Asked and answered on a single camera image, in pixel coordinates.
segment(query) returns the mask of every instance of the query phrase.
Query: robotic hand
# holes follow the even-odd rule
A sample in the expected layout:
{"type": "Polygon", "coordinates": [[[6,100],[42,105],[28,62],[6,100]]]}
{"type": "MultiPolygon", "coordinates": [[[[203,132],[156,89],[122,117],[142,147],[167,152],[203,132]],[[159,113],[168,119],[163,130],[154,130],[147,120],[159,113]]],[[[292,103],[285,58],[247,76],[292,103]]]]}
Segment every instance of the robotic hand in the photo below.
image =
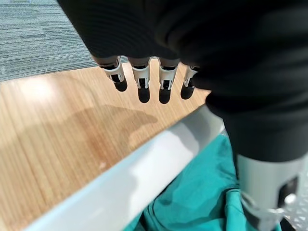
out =
{"type": "Polygon", "coordinates": [[[149,57],[160,58],[161,103],[178,62],[189,66],[181,97],[212,90],[223,118],[248,221],[272,230],[302,185],[308,151],[308,5],[302,0],[58,0],[94,60],[119,91],[119,55],[132,64],[141,102],[149,57]]]}

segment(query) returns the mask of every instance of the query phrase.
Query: teal fabric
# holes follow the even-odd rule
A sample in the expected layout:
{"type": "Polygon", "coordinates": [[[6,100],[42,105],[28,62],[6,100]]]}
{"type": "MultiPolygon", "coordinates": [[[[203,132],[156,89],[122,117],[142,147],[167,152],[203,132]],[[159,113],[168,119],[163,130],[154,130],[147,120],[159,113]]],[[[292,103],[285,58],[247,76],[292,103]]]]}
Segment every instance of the teal fabric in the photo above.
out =
{"type": "Polygon", "coordinates": [[[238,188],[229,139],[219,135],[125,231],[254,230],[238,188]]]}

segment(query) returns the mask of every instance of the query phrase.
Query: wooden table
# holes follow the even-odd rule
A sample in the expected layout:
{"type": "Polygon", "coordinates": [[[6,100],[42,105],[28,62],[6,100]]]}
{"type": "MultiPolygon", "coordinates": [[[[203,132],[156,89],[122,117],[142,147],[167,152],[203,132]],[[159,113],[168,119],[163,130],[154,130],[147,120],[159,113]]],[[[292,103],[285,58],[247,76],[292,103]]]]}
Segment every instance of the wooden table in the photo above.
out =
{"type": "Polygon", "coordinates": [[[118,92],[99,67],[0,83],[0,231],[21,230],[155,134],[198,106],[207,92],[180,99],[180,64],[168,104],[158,101],[158,61],[151,99],[142,104],[128,63],[118,92]]]}

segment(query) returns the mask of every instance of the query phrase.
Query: black sleeve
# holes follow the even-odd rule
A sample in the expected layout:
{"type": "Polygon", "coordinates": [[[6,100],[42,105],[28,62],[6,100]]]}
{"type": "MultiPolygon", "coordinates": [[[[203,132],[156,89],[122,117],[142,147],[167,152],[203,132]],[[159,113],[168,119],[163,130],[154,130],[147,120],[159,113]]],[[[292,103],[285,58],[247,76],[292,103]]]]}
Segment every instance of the black sleeve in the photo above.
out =
{"type": "Polygon", "coordinates": [[[303,156],[308,151],[307,1],[195,3],[159,10],[152,23],[161,44],[184,63],[201,67],[193,83],[212,90],[206,104],[223,118],[233,151],[274,162],[303,156]]]}

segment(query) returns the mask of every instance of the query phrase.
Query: black fingertip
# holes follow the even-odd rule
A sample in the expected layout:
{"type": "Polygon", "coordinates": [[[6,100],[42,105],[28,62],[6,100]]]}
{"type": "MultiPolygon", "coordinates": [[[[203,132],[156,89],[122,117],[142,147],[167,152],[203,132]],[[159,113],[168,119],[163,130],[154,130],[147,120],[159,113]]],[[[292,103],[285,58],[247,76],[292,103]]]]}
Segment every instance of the black fingertip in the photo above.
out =
{"type": "Polygon", "coordinates": [[[162,104],[166,104],[170,100],[171,90],[168,89],[159,89],[159,101],[162,104]]]}
{"type": "Polygon", "coordinates": [[[181,89],[181,98],[184,100],[189,99],[193,95],[194,87],[186,87],[183,83],[182,89],[181,89]]]}
{"type": "Polygon", "coordinates": [[[150,100],[150,88],[138,88],[138,98],[141,103],[147,103],[150,100]]]}
{"type": "Polygon", "coordinates": [[[123,92],[127,89],[127,81],[126,78],[124,78],[124,80],[122,82],[116,82],[115,83],[115,88],[120,91],[123,92]]]}

